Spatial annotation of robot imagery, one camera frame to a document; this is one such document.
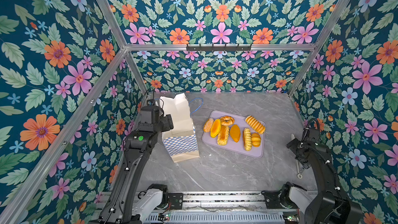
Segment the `black hook rail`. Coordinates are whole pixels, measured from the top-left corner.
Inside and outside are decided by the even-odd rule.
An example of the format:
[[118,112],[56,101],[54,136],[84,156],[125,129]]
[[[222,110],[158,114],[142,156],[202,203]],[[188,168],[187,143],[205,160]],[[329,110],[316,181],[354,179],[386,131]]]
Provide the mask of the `black hook rail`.
[[252,45],[241,45],[241,44],[197,44],[197,45],[186,45],[186,51],[204,51],[204,52],[214,52],[214,51],[226,51],[226,52],[236,52],[236,51],[250,51]]

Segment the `lilac plastic tray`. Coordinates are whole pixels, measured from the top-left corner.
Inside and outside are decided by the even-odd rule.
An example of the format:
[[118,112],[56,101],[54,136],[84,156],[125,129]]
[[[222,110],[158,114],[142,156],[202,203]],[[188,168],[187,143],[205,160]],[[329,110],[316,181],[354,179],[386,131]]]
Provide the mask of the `lilac plastic tray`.
[[264,146],[264,133],[263,133],[263,134],[260,134],[260,137],[261,137],[261,145],[260,145],[259,147],[253,147],[253,146],[252,146],[251,151],[245,151],[245,149],[244,149],[244,141],[243,141],[243,130],[244,130],[245,128],[249,128],[250,131],[251,131],[251,133],[256,132],[256,131],[254,131],[254,130],[246,123],[245,119],[246,119],[247,117],[243,117],[243,116],[239,116],[239,115],[234,115],[234,114],[229,114],[229,113],[221,112],[221,111],[212,111],[211,114],[210,114],[210,118],[213,118],[214,121],[215,121],[216,119],[220,119],[220,118],[223,117],[223,116],[232,116],[232,117],[234,118],[234,120],[235,120],[234,124],[237,124],[237,125],[239,126],[240,131],[241,131],[241,135],[240,135],[240,140],[239,140],[239,142],[238,142],[238,143],[235,143],[235,142],[231,139],[231,137],[230,137],[230,131],[229,131],[228,143],[227,143],[227,145],[225,145],[225,146],[220,146],[220,145],[218,145],[218,144],[217,144],[217,137],[218,137],[218,136],[215,137],[215,138],[212,138],[212,137],[210,136],[210,132],[208,132],[208,133],[205,133],[205,132],[204,132],[204,134],[203,134],[203,136],[202,136],[202,141],[203,141],[204,143],[208,144],[208,145],[216,146],[216,147],[223,148],[223,149],[230,150],[230,151],[235,151],[235,152],[238,152],[238,153],[247,155],[247,156],[251,156],[251,157],[255,157],[255,158],[260,158],[260,157],[262,157],[262,155],[263,155],[263,146]]

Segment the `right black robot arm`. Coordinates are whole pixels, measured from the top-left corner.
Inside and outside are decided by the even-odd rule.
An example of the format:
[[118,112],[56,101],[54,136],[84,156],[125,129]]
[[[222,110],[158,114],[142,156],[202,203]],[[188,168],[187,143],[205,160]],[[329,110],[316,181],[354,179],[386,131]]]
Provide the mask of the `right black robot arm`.
[[287,182],[279,201],[286,208],[298,207],[305,224],[358,224],[362,209],[343,189],[331,152],[319,139],[319,130],[305,127],[301,140],[295,138],[286,145],[304,168],[313,170],[318,194],[312,197],[305,189]]

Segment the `yellow oval bread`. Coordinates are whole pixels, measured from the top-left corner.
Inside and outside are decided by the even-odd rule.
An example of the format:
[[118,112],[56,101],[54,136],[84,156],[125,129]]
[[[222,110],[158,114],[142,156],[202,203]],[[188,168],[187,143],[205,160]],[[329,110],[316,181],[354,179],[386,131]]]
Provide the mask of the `yellow oval bread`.
[[221,131],[221,120],[220,119],[216,119],[210,129],[210,136],[212,138],[215,138],[218,136],[218,134]]

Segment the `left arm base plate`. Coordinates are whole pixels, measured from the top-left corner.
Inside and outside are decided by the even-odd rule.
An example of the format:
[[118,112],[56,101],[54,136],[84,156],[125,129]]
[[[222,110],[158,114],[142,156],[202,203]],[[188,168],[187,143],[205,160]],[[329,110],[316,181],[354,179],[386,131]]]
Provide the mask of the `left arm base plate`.
[[167,193],[163,197],[164,206],[161,208],[163,210],[181,210],[183,205],[184,194],[178,193]]

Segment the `small striped round bun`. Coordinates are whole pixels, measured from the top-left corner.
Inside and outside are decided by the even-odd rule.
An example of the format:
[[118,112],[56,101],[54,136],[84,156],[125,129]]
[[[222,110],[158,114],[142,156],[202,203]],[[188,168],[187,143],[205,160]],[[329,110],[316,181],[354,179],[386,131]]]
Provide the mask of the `small striped round bun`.
[[259,133],[257,132],[251,133],[251,143],[253,147],[259,147],[261,145],[261,137]]

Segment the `metal tongs white tips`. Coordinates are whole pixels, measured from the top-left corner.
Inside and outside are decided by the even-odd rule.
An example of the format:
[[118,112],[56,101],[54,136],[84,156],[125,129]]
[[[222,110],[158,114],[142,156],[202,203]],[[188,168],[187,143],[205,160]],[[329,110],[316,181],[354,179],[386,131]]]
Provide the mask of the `metal tongs white tips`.
[[298,160],[296,160],[296,169],[297,169],[297,178],[302,179],[303,178],[303,167]]

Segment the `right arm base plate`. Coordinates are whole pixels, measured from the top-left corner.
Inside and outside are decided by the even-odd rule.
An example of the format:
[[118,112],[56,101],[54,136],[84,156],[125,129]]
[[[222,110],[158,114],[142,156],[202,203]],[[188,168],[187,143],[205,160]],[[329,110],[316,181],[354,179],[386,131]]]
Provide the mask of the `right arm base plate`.
[[311,199],[302,190],[291,188],[279,191],[262,191],[267,209],[306,209]]

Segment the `large striped loaf bread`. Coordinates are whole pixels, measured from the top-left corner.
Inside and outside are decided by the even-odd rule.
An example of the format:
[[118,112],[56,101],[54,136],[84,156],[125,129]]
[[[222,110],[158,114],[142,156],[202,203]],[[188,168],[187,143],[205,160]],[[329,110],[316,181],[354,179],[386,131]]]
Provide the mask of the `large striped loaf bread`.
[[259,120],[251,115],[248,116],[245,121],[254,131],[259,134],[263,134],[266,130],[265,125],[263,125]]

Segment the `sugared round bread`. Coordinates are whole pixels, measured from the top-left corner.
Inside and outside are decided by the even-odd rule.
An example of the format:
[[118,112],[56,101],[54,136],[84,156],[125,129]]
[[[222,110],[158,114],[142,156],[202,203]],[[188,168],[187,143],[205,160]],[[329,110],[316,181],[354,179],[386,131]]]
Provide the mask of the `sugared round bread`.
[[204,131],[205,133],[210,132],[213,123],[214,123],[214,119],[213,119],[213,118],[207,119],[206,122],[205,122],[205,124],[204,124],[204,126],[203,126],[203,131]]

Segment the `braided bagel bread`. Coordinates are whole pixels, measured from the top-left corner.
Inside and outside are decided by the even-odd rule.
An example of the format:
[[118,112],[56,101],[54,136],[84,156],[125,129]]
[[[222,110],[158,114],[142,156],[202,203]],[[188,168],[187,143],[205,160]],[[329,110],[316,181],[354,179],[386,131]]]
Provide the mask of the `braided bagel bread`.
[[232,116],[223,116],[220,118],[220,123],[222,126],[231,126],[235,122],[234,118]]

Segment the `pale ridged long bread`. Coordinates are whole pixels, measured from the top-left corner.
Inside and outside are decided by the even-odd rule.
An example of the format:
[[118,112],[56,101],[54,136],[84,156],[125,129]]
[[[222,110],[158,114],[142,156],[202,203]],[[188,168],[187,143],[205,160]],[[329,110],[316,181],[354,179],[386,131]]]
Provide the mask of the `pale ridged long bread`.
[[252,149],[252,139],[251,139],[251,131],[249,128],[245,128],[243,130],[243,141],[244,141],[244,149],[245,151],[251,151]]

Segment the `orange pointed bread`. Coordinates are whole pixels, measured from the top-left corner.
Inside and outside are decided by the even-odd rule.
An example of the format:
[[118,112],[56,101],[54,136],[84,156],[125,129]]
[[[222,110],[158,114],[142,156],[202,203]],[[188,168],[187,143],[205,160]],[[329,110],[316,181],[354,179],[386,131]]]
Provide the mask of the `orange pointed bread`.
[[234,124],[230,128],[230,137],[235,142],[238,143],[240,140],[241,131],[237,124]]

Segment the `checkered paper bag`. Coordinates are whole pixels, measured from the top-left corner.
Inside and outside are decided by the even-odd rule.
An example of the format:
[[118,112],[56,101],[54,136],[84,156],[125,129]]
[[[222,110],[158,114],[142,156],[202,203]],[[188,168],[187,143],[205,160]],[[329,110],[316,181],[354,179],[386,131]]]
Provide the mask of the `checkered paper bag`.
[[170,114],[173,129],[162,133],[162,142],[174,163],[200,157],[195,126],[184,93],[159,99],[165,114]]

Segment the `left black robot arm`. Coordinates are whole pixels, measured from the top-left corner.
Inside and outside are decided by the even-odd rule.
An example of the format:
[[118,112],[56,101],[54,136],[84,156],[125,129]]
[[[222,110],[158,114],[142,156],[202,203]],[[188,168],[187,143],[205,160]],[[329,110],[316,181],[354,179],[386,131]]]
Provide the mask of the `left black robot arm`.
[[144,167],[163,132],[174,127],[172,116],[166,115],[156,100],[148,100],[141,108],[139,122],[127,136],[123,160],[109,199],[93,224],[142,224],[157,208],[168,205],[168,188],[152,184],[134,202]]

